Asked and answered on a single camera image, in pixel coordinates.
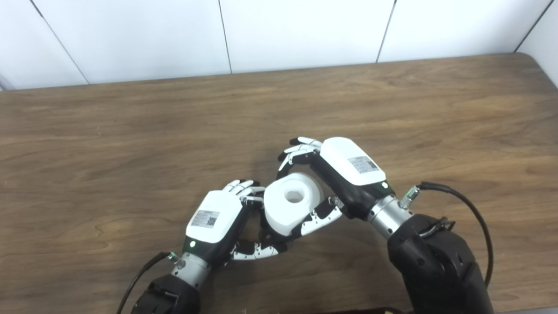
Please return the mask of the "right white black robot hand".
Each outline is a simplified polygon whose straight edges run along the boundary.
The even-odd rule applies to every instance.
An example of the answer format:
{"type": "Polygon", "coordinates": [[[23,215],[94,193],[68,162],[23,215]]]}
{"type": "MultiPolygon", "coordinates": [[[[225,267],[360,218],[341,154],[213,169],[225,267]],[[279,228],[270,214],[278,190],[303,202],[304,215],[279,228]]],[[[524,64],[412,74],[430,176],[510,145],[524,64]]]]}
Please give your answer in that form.
{"type": "Polygon", "coordinates": [[[331,137],[323,142],[296,137],[278,156],[277,179],[289,175],[295,165],[309,165],[344,205],[349,218],[367,221],[372,208],[395,191],[385,172],[354,141],[331,137]]]}

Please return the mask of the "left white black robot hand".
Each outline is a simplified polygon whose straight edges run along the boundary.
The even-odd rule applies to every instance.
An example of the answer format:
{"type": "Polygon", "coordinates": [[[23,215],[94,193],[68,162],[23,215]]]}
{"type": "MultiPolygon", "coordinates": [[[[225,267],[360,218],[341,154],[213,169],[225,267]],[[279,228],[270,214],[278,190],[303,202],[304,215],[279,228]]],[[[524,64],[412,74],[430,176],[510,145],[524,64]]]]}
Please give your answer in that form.
{"type": "Polygon", "coordinates": [[[183,253],[216,267],[231,259],[263,259],[286,252],[284,242],[265,244],[240,238],[251,213],[263,211],[265,189],[257,181],[234,180],[209,191],[187,225],[183,253]]]}

